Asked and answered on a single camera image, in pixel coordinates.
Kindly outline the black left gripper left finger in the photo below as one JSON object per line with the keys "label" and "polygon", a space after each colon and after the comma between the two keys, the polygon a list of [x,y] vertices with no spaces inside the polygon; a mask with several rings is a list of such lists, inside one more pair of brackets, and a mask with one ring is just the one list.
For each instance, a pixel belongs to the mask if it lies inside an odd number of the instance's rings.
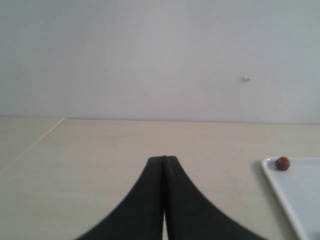
{"label": "black left gripper left finger", "polygon": [[125,198],[79,240],[161,240],[163,157],[150,157]]}

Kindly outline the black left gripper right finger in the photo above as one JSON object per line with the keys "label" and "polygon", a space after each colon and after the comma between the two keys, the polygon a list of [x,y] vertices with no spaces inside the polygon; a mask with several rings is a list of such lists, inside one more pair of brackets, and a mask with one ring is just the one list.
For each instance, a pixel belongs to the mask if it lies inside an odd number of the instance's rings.
{"label": "black left gripper right finger", "polygon": [[170,240],[262,239],[213,205],[175,156],[162,158],[162,203]]}

